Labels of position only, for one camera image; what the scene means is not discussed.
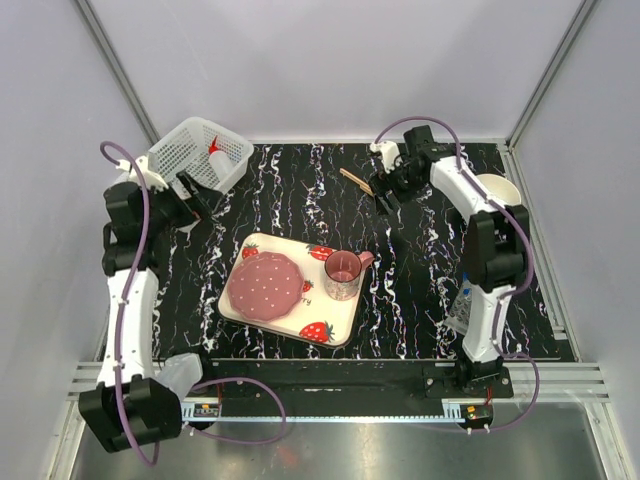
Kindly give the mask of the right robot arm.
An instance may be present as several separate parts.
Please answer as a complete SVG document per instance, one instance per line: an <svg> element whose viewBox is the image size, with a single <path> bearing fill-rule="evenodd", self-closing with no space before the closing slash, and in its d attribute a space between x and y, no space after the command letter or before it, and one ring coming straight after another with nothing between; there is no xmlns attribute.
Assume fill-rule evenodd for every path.
<svg viewBox="0 0 640 480"><path fill-rule="evenodd" d="M471 284L470 318L462 351L446 382L466 396L496 391L505 371L502 337L512 296L533 276L529 212L484 186L459 142L434 140L429 126L404 134L405 145L376 138L369 146L381 168L368 184L378 211L390 213L426 186L440 191L466 225L463 270Z"/></svg>

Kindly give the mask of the wooden bristle brush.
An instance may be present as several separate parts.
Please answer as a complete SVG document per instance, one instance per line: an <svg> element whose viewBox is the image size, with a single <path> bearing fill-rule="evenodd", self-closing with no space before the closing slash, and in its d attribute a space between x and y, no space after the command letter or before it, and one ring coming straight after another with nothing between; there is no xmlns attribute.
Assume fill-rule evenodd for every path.
<svg viewBox="0 0 640 480"><path fill-rule="evenodd" d="M344 176L345 178L347 178L348 180L356 184L367 195L373 196L373 192L370 186L364 180L358 178L356 175L352 174L351 172L347 171L344 168L341 168L339 172L342 176Z"/></svg>

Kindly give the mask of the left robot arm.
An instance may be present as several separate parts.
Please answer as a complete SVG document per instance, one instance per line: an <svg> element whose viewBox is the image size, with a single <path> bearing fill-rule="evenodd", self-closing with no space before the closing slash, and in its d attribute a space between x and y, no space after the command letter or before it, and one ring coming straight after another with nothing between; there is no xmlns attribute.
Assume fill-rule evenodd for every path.
<svg viewBox="0 0 640 480"><path fill-rule="evenodd" d="M172 229L190 230L209 218L222 198L189 173L176 188L142 189L133 181L103 194L109 221L103 228L102 268L110 307L107 343L94 389L79 396L79 412L108 453L177 437L181 403L188 393L208 394L216 372L193 353L178 354L154 369L153 311L159 292L158 238Z"/></svg>

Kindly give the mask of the white squeeze bottle red cap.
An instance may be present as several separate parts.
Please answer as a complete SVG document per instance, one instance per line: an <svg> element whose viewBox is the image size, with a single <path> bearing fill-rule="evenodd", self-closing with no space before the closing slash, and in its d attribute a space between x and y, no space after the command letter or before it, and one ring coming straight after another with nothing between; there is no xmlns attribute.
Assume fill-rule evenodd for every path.
<svg viewBox="0 0 640 480"><path fill-rule="evenodd" d="M208 162L218 180L222 182L233 171L235 163L229 155L218 146L218 136L215 136L208 149Z"/></svg>

